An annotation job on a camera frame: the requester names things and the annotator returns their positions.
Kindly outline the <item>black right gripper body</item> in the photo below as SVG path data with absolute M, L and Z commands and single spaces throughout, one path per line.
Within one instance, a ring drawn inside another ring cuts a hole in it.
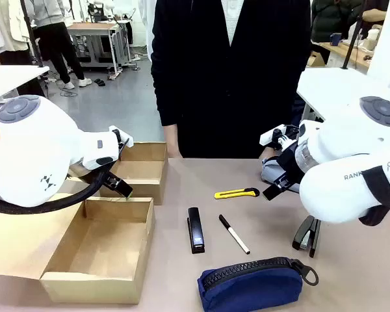
M 281 190 L 299 190 L 302 180 L 302 170 L 296 163 L 295 151 L 298 143 L 294 142 L 277 158 L 277 163 L 283 169 L 283 173 L 274 181 Z

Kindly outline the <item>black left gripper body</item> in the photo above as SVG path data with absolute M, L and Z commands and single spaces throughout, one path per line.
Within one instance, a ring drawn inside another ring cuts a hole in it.
M 116 190 L 118 185 L 118 177 L 112 172 L 108 171 L 105 174 L 103 185 L 110 190 Z

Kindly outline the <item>person's right hand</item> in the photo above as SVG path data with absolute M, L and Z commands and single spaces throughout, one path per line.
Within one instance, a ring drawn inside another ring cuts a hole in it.
M 177 125 L 168 125 L 163 127 L 164 139 L 167 145 L 168 157 L 182 159 L 182 155 L 179 150 Z

